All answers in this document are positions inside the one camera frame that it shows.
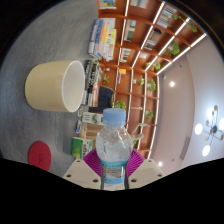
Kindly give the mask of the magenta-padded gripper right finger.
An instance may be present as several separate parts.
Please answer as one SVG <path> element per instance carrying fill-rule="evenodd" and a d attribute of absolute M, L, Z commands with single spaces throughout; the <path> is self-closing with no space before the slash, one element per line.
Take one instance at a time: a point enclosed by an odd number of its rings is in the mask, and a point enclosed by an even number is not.
<path fill-rule="evenodd" d="M 153 159 L 145 159 L 133 150 L 126 165 L 128 188 L 135 189 L 146 186 L 165 176 Z"/>

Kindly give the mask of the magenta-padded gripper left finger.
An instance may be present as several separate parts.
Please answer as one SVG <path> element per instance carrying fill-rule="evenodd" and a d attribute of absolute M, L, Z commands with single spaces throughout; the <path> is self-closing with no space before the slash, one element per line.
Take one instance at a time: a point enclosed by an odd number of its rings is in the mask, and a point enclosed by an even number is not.
<path fill-rule="evenodd" d="M 83 159 L 75 159 L 63 178 L 83 188 L 101 188 L 102 166 L 95 149 Z"/>

